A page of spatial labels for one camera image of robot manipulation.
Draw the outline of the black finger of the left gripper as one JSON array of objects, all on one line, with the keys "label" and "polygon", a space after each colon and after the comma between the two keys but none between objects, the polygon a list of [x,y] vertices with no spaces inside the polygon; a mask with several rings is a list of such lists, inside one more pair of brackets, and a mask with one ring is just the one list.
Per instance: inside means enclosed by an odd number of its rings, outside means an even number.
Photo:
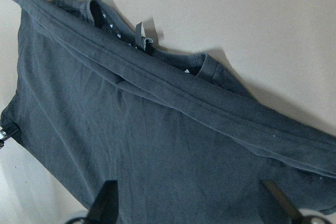
[{"label": "black finger of the left gripper", "polygon": [[4,147],[5,141],[19,132],[19,127],[15,123],[9,123],[1,128],[1,148]]}]

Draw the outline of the right gripper silver left finger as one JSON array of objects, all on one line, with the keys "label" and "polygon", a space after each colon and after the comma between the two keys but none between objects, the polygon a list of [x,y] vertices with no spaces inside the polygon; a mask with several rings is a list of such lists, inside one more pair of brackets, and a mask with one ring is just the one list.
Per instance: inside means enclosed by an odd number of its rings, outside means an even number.
[{"label": "right gripper silver left finger", "polygon": [[67,223],[117,223],[119,215],[118,181],[104,182],[91,208],[84,217],[74,217]]}]

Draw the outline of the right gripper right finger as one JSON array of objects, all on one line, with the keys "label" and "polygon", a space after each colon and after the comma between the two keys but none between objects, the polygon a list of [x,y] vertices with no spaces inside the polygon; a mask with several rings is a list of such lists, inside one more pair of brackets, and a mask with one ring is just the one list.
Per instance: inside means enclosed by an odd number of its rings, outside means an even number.
[{"label": "right gripper right finger", "polygon": [[263,223],[334,223],[326,217],[302,214],[273,180],[261,181]]}]

